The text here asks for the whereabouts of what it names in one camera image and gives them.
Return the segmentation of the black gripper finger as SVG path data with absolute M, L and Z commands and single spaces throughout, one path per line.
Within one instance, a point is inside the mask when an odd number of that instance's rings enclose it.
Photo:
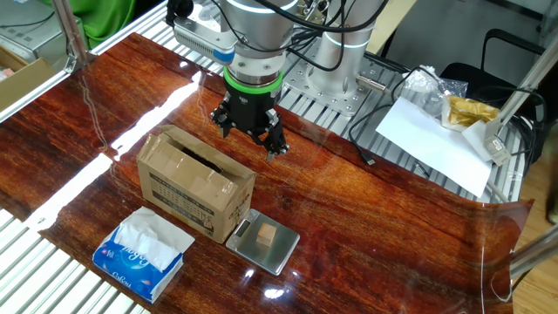
M 251 138 L 258 146 L 263 146 L 267 151 L 267 162 L 271 162 L 276 156 L 284 155 L 289 151 L 286 143 L 282 117 L 275 109 L 265 112 L 269 123 L 265 127 L 257 127 L 251 133 Z
M 227 98 L 210 113 L 210 117 L 218 126 L 223 139 L 227 138 L 230 131 L 236 128 L 236 123 L 230 116 L 230 104 Z

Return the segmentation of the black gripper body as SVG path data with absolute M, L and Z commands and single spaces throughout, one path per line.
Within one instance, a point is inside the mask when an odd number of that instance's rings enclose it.
M 227 116 L 234 127 L 244 133 L 263 133 L 279 122 L 275 110 L 279 91 L 253 94 L 233 89 L 227 96 Z

